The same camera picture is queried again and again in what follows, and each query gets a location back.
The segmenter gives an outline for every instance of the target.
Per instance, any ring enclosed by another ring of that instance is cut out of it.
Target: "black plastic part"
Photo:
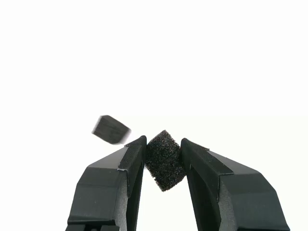
[[[93,134],[102,140],[110,143],[120,143],[130,132],[130,129],[111,116],[103,115],[100,117]]]
[[[89,165],[76,186],[67,231],[135,231],[145,157],[141,136]]]
[[[274,188],[261,173],[181,142],[199,231],[289,231]]]

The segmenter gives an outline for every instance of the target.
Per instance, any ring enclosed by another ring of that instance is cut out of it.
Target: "black sponge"
[[[148,143],[146,167],[163,192],[171,189],[185,177],[180,146],[166,130]]]
[[[121,122],[109,115],[103,115],[92,133],[108,143],[117,144],[123,142],[129,132],[130,129]]]

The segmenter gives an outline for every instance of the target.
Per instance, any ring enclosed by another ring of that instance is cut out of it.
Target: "white backdrop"
[[[120,148],[91,134],[109,114],[131,139],[166,129],[259,170],[302,230],[308,118],[293,116],[308,115],[307,12],[284,0],[0,1],[2,228],[65,230],[85,167]],[[162,193],[146,170],[137,230],[157,229],[196,224],[186,178]]]

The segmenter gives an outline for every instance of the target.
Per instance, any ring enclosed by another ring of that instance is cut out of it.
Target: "small black cube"
[[[128,135],[130,129],[111,116],[103,115],[100,117],[93,134],[110,144],[121,143]]]

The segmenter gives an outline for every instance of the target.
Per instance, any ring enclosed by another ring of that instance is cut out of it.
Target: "textured pad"
[[[127,137],[130,129],[111,116],[100,117],[93,134],[110,144],[122,142]]]
[[[146,167],[163,192],[171,189],[185,177],[180,146],[165,130],[148,143]]]

